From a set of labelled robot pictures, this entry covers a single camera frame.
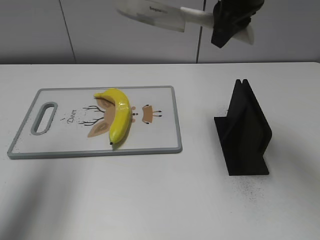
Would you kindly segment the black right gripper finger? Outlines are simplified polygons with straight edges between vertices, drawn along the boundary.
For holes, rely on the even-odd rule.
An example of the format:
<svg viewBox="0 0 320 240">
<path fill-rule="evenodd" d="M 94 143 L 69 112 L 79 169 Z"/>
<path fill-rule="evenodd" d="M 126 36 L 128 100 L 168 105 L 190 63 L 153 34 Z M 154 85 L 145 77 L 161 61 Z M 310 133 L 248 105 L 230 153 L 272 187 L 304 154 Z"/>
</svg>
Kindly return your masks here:
<svg viewBox="0 0 320 240">
<path fill-rule="evenodd" d="M 218 48 L 251 22 L 251 17 L 264 5 L 264 0 L 219 0 L 213 8 L 211 43 Z"/>
</svg>

